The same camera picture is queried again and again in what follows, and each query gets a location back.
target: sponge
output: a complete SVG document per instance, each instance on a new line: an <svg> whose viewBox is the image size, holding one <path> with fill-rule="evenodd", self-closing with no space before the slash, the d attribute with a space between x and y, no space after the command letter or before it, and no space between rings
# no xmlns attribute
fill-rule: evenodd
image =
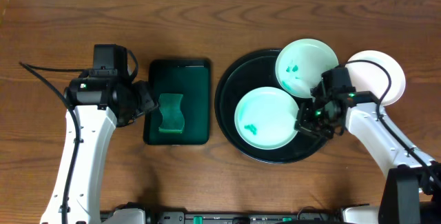
<svg viewBox="0 0 441 224"><path fill-rule="evenodd" d="M163 115L163 122L159 132L168 134L182 134L185 119L181 112L182 94L162 93L159 95L159 111Z"/></svg>

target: dark green tray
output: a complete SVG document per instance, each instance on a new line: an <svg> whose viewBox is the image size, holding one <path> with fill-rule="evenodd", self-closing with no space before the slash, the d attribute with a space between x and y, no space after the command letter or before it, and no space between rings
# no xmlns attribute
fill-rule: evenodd
<svg viewBox="0 0 441 224"><path fill-rule="evenodd" d="M162 93L183 94L182 134L159 132L159 109L145 117L144 141L149 145L202 145L209 138L210 66L208 60L155 60L150 64L149 83L157 100Z"/></svg>

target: white plate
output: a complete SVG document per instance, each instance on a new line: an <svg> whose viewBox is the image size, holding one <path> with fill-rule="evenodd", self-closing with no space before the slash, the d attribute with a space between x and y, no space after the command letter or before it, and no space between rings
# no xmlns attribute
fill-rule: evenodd
<svg viewBox="0 0 441 224"><path fill-rule="evenodd" d="M406 88L406 77L395 59L389 55L373 50L359 52L353 55L349 61L368 60L381 65L391 76L391 89L383 99L381 105L395 103L404 93ZM351 77L352 85L359 91L371 91L377 98L380 98L387 88L389 81L386 74L376 65L370 63L350 63L346 65Z"/></svg>
<svg viewBox="0 0 441 224"><path fill-rule="evenodd" d="M250 145L272 150L288 144L297 134L294 129L297 103L285 91L261 87L248 92L238 103L234 124Z"/></svg>
<svg viewBox="0 0 441 224"><path fill-rule="evenodd" d="M276 77L284 90L293 96L311 98L322 73L338 65L334 51L322 41L301 39L290 43L277 57Z"/></svg>

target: light green plate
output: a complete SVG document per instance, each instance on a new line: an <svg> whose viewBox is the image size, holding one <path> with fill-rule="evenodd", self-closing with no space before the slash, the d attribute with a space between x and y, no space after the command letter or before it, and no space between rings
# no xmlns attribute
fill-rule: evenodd
<svg viewBox="0 0 441 224"><path fill-rule="evenodd" d="M338 65L334 51L322 41L301 39L290 43L277 57L276 77L293 96L311 98L323 72Z"/></svg>
<svg viewBox="0 0 441 224"><path fill-rule="evenodd" d="M289 94L278 88L261 87L239 101L234 124L247 143L272 150L288 144L297 134L297 112L297 103Z"/></svg>

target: table surface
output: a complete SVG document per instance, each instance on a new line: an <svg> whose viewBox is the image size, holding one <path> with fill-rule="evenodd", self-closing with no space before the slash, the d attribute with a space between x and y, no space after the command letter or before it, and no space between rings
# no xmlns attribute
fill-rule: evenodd
<svg viewBox="0 0 441 224"><path fill-rule="evenodd" d="M212 96L239 57L320 39L345 62L386 52L407 77L389 116L441 159L441 0L10 0L0 28L0 222L36 223L51 196L65 136L65 108L18 61L88 68L96 43L131 49L147 80L165 57L212 61ZM44 72L63 90L76 74ZM304 161L261 163L223 136L211 111L201 146L149 146L143 119L110 142L101 209L139 201L155 210L297 212L378 205L384 176L357 139L337 137Z"/></svg>

